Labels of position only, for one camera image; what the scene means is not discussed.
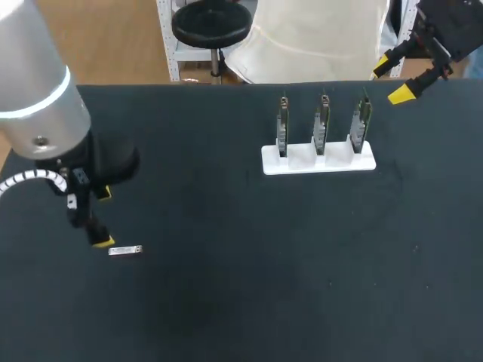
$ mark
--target small metal part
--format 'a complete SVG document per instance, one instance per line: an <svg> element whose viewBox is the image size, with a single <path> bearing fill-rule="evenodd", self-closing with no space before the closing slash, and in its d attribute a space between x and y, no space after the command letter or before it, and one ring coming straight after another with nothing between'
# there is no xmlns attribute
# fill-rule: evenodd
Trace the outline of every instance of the small metal part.
<svg viewBox="0 0 483 362"><path fill-rule="evenodd" d="M69 177L69 169L67 167L62 167L60 170L59 170L59 173L60 175L64 178L64 179L68 179Z"/></svg>
<svg viewBox="0 0 483 362"><path fill-rule="evenodd" d="M317 112L315 113L314 123L314 144L318 156L323 156L325 153L325 143L327 141L330 118L330 100L328 96L323 95L321 97L321 105L317 108Z"/></svg>
<svg viewBox="0 0 483 362"><path fill-rule="evenodd" d="M287 157L288 144L288 98L280 99L280 111L277 115L277 140L280 157Z"/></svg>
<svg viewBox="0 0 483 362"><path fill-rule="evenodd" d="M109 248L109 255L110 256L137 254L137 253L142 253L142 252L143 252L143 245L136 245L134 247L111 247L111 248Z"/></svg>
<svg viewBox="0 0 483 362"><path fill-rule="evenodd" d="M354 153L361 153L365 137L368 134L369 122L371 121L372 105L368 95L362 97L352 117L350 126L350 142Z"/></svg>
<svg viewBox="0 0 483 362"><path fill-rule="evenodd" d="M43 136L37 136L32 140L32 143L37 147L46 147L49 144L48 139Z"/></svg>

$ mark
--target white cloth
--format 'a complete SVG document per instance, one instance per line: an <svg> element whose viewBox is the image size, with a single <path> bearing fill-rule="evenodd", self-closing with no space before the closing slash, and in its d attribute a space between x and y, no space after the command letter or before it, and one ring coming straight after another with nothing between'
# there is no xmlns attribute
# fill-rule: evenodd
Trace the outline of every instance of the white cloth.
<svg viewBox="0 0 483 362"><path fill-rule="evenodd" d="M389 3L259 0L250 34L226 64L249 83L367 80Z"/></svg>

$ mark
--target yellow tip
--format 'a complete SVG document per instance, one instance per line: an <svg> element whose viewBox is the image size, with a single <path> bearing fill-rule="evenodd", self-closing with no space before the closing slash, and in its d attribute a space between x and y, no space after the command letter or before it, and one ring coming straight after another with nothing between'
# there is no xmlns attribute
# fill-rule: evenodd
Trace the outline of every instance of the yellow tip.
<svg viewBox="0 0 483 362"><path fill-rule="evenodd" d="M108 186L106 186L106 193L107 193L107 196L105 198L100 198L99 201L105 201L112 198L111 188Z"/></svg>
<svg viewBox="0 0 483 362"><path fill-rule="evenodd" d="M93 247L98 247L99 249L102 249L104 247L110 247L111 245L114 245L115 241L112 238L112 236L109 236L108 241L103 241L102 243L94 244Z"/></svg>
<svg viewBox="0 0 483 362"><path fill-rule="evenodd" d="M396 89L387 98L392 104L399 104L416 99L413 92L411 92L406 84L403 84L400 88Z"/></svg>
<svg viewBox="0 0 483 362"><path fill-rule="evenodd" d="M387 60L388 60L387 56L383 54L383 56L379 59L379 62L377 63L377 65L374 67L374 70L382 66L385 62L387 62Z"/></svg>

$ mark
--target white holder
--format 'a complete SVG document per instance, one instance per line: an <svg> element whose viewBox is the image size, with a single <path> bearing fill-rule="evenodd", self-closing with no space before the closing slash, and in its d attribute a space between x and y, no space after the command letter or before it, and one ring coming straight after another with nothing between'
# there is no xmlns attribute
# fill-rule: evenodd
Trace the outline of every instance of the white holder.
<svg viewBox="0 0 483 362"><path fill-rule="evenodd" d="M263 172L266 175L373 170L376 160L371 145L364 141L362 153L354 153L347 135L345 142L327 142L325 155L318 156L311 143L287 146L287 157L280 157L278 145L262 147Z"/></svg>

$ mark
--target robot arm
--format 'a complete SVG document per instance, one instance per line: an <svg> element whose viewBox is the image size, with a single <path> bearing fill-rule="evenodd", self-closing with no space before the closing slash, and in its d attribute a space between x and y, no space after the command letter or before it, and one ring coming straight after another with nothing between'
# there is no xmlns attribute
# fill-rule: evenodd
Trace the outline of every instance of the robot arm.
<svg viewBox="0 0 483 362"><path fill-rule="evenodd" d="M392 104L419 98L439 77L448 79L452 62L460 62L483 45L483 4L481 0L421 0L417 5L420 20L408 40L387 51L376 65L380 77L414 48L423 48L433 67L406 81L389 95Z"/></svg>
<svg viewBox="0 0 483 362"><path fill-rule="evenodd" d="M75 80L32 0L0 1L0 48L0 129L39 169L0 184L0 195L26 179L48 179L67 196L72 226L83 228L93 246L113 244L91 211L91 194L110 198L109 185L134 175L136 148L122 135L92 132Z"/></svg>

